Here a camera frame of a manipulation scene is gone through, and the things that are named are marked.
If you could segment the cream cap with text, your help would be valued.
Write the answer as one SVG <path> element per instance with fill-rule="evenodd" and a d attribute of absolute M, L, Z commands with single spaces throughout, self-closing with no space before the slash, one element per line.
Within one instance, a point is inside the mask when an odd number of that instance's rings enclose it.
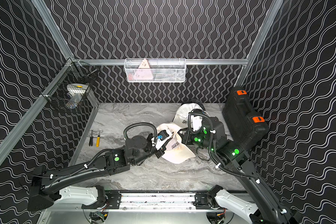
<path fill-rule="evenodd" d="M 172 139 L 168 141 L 165 146 L 166 150 L 161 157 L 174 164 L 180 164 L 190 158 L 196 157 L 195 154 L 182 143 L 182 137 L 178 134 L 178 131 L 181 129 L 182 128 L 175 123 L 165 123 L 157 127 L 158 132 L 167 131 L 171 133 L 168 139 L 171 137 Z"/>

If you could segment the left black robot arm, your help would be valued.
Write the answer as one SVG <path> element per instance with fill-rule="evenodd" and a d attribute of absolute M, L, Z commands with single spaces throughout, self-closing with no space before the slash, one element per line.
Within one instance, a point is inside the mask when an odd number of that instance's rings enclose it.
<path fill-rule="evenodd" d="M 153 132 L 147 138 L 140 135 L 129 138 L 128 131 L 139 126 L 151 127 Z M 63 169 L 35 168 L 31 174 L 27 210 L 40 211 L 53 206 L 55 201 L 63 198 L 62 190 L 66 187 L 129 171 L 132 166 L 142 165 L 153 155 L 161 157 L 173 136 L 171 131 L 159 132 L 153 124 L 147 122 L 131 124 L 124 129 L 123 134 L 124 146 L 102 149 L 89 161 Z"/>

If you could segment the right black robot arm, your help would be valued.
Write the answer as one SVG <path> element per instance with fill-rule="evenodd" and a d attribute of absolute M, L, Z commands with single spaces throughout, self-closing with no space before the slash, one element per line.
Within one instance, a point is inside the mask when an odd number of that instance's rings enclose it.
<path fill-rule="evenodd" d="M 273 195 L 253 167 L 247 150 L 228 139 L 218 118 L 194 109 L 188 113 L 187 125 L 182 130 L 183 143 L 207 149 L 215 168 L 235 176 L 253 200 L 247 202 L 216 186 L 209 191 L 211 207 L 227 209 L 249 224 L 297 223 L 296 213 Z"/>

